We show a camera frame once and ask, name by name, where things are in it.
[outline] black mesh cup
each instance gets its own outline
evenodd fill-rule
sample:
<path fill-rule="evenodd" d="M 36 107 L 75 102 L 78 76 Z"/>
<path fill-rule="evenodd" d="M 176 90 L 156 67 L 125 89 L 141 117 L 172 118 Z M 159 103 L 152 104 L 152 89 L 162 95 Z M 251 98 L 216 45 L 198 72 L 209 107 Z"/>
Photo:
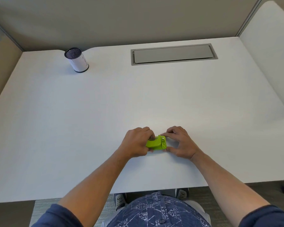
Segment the black mesh cup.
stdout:
<path fill-rule="evenodd" d="M 65 53 L 64 56 L 69 60 L 75 72 L 85 72 L 89 65 L 79 48 L 70 48 Z"/>

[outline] shoe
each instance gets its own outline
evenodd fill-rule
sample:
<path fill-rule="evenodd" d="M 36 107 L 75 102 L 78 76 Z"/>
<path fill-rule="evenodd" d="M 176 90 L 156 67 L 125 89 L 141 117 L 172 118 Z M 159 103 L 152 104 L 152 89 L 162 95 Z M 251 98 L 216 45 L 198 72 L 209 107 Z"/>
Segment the shoe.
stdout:
<path fill-rule="evenodd" d="M 189 197 L 189 190 L 188 188 L 180 188 L 176 189 L 176 198 L 179 200 L 185 200 Z"/>
<path fill-rule="evenodd" d="M 125 198 L 126 198 L 125 193 L 114 193 L 114 202 L 116 206 L 116 211 L 127 204 Z"/>

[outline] person's left hand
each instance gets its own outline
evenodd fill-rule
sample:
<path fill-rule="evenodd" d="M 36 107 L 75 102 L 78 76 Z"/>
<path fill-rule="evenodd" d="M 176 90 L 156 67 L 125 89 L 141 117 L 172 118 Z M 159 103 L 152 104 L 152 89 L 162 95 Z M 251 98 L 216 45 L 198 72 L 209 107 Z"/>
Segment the person's left hand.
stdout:
<path fill-rule="evenodd" d="M 148 139 L 154 137 L 155 134 L 147 126 L 129 130 L 119 146 L 118 151 L 122 152 L 128 159 L 144 156 L 150 150 L 146 147 Z"/>

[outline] lime green object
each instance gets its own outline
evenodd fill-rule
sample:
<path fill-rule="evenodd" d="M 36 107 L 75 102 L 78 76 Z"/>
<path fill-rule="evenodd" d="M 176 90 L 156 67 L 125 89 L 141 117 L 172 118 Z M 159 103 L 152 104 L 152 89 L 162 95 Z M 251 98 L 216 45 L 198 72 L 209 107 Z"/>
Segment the lime green object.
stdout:
<path fill-rule="evenodd" d="M 166 138 L 165 138 L 165 136 L 158 135 L 154 139 L 149 139 L 146 143 L 146 147 L 152 148 L 153 150 L 164 150 L 164 149 L 166 149 Z"/>

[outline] pants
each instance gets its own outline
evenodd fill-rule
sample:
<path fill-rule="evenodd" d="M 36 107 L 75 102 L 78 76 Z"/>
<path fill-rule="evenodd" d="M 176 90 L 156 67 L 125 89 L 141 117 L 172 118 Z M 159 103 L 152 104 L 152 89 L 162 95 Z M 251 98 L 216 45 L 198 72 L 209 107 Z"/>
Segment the pants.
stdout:
<path fill-rule="evenodd" d="M 195 201 L 190 201 L 190 200 L 187 200 L 187 201 L 184 201 L 186 204 L 188 204 L 190 207 L 194 208 L 199 214 L 201 214 L 202 217 L 204 217 L 204 219 L 211 225 L 211 221 L 210 221 L 210 217 L 209 217 L 209 214 L 208 213 L 205 213 L 204 209 L 202 208 L 202 206 L 198 203 L 198 202 L 195 202 Z M 110 221 L 115 217 L 117 216 L 117 214 L 123 210 L 125 207 L 122 207 L 120 209 L 118 209 L 116 212 L 114 212 L 110 218 L 106 219 L 105 221 L 102 222 L 102 225 L 101 227 L 106 227 Z"/>

